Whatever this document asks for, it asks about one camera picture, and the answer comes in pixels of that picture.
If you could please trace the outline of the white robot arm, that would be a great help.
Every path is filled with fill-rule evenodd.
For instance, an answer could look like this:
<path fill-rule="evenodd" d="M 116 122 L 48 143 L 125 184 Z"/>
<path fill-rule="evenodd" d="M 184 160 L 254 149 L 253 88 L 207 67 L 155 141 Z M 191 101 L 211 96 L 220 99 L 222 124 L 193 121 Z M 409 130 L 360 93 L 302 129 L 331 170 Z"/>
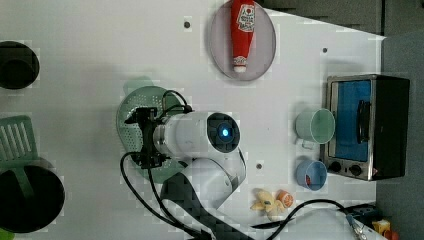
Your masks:
<path fill-rule="evenodd" d="M 237 122 L 221 112 L 180 106 L 169 116 L 155 107 L 138 107 L 125 119 L 141 130 L 141 148 L 127 155 L 147 171 L 171 161 L 179 167 L 152 190 L 159 211 L 152 213 L 193 240 L 254 240 L 254 232 L 219 211 L 246 178 Z"/>

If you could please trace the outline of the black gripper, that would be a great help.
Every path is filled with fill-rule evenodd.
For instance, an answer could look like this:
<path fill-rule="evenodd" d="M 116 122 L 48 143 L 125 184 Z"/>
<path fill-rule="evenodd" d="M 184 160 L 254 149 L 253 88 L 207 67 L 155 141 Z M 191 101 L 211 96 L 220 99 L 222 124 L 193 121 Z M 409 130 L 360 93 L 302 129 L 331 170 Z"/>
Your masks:
<path fill-rule="evenodd" d="M 138 124 L 142 132 L 142 147 L 133 157 L 133 161 L 142 169 L 158 168 L 166 161 L 154 144 L 154 131 L 159 125 L 156 120 L 156 107 L 138 107 L 124 121 L 125 124 Z"/>

